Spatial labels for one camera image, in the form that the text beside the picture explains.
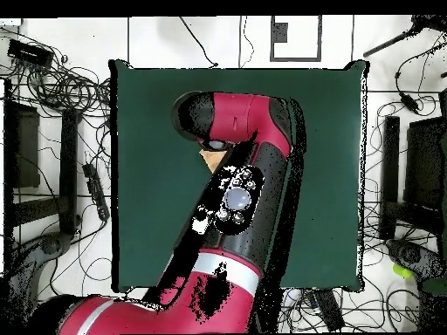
round button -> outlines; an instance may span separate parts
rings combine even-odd
[[[247,184],[245,185],[249,190],[253,190],[256,185],[254,181],[248,181]]]
[[[237,212],[237,213],[233,216],[233,221],[234,221],[235,223],[242,223],[242,222],[244,222],[244,218],[243,218],[243,216],[242,216],[239,212]]]
[[[230,217],[230,214],[225,209],[221,209],[217,214],[217,217],[219,217],[219,220],[221,221],[226,221]]]
[[[232,188],[225,193],[225,204],[231,210],[243,210],[251,204],[250,194],[244,188]]]
[[[242,172],[242,177],[244,177],[245,179],[248,179],[251,176],[251,172],[248,169],[245,169]]]

dark green table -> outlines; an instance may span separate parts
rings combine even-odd
[[[189,91],[294,98],[307,153],[292,249],[282,286],[360,287],[356,275],[361,82],[347,70],[117,71],[119,285],[157,283],[175,240],[210,178],[199,147],[171,126],[171,106]]]

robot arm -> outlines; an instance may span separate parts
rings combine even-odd
[[[62,297],[30,321],[58,334],[244,333],[263,276],[292,151],[287,104],[272,97],[190,92],[175,129],[208,150],[228,150],[186,222],[173,256],[143,303]]]

